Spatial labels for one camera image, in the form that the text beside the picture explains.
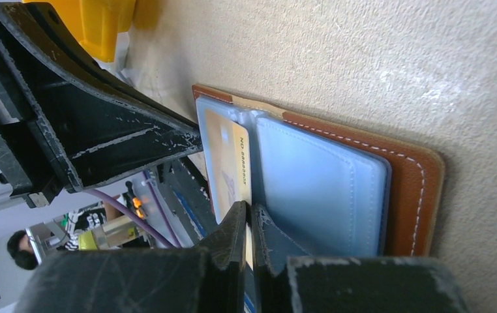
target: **yellow container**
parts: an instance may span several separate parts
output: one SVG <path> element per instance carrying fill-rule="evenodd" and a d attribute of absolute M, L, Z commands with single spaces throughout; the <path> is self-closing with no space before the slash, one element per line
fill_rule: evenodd
<path fill-rule="evenodd" d="M 129 30 L 136 0 L 43 0 L 92 56 L 113 62 L 118 33 Z"/>
<path fill-rule="evenodd" d="M 98 250 L 97 243 L 95 242 L 95 236 L 91 230 L 85 231 L 78 237 L 78 244 L 80 250 Z"/>

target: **wallet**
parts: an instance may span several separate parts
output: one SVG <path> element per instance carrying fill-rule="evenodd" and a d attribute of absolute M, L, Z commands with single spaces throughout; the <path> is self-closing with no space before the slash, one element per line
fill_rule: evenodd
<path fill-rule="evenodd" d="M 250 142 L 252 202 L 310 254 L 382 254 L 385 191 L 390 165 L 382 157 L 278 121 L 268 113 L 211 97 L 196 100 L 205 159 L 213 160 L 206 116 L 217 113 L 245 127 Z M 207 162 L 213 203 L 222 179 Z M 223 208 L 215 209 L 218 222 Z"/>
<path fill-rule="evenodd" d="M 330 142 L 341 143 L 345 147 L 371 153 L 386 160 L 392 172 L 390 189 L 388 182 L 385 184 L 388 197 L 384 197 L 384 200 L 388 199 L 388 210 L 383 210 L 387 216 L 382 219 L 382 222 L 386 221 L 384 254 L 388 256 L 426 256 L 429 254 L 444 180 L 444 162 L 438 153 L 402 140 L 290 112 L 265 102 L 242 98 L 203 85 L 194 85 L 192 90 L 196 101 L 204 97 L 221 103 L 222 108 L 228 110 L 242 108 L 250 112 L 263 112 L 268 119 L 273 118 L 277 123 L 298 128 L 304 133 L 319 136 Z M 320 159 L 314 156 L 311 164 L 317 163 L 320 163 Z M 388 170 L 385 169 L 385 180 L 387 175 Z M 281 227 L 281 219 L 284 217 L 281 214 L 277 216 L 279 220 L 274 221 Z M 378 241 L 378 250 L 380 248 L 381 240 Z"/>

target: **beige wall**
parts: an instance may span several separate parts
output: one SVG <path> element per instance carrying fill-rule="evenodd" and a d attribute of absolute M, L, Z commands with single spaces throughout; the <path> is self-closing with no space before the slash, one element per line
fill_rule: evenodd
<path fill-rule="evenodd" d="M 433 255 L 497 312 L 497 0 L 138 0 L 136 87 L 195 82 L 416 142 L 447 163 Z"/>

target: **yellow card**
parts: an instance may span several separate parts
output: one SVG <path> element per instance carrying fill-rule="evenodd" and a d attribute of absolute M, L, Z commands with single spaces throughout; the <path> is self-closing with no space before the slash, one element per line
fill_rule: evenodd
<path fill-rule="evenodd" d="M 216 190 L 210 190 L 218 203 L 213 203 L 214 212 L 220 220 L 236 201 L 246 201 L 252 205 L 250 179 L 249 133 L 237 123 L 206 110 L 212 174 Z M 252 267 L 252 235 L 247 226 L 246 260 Z"/>

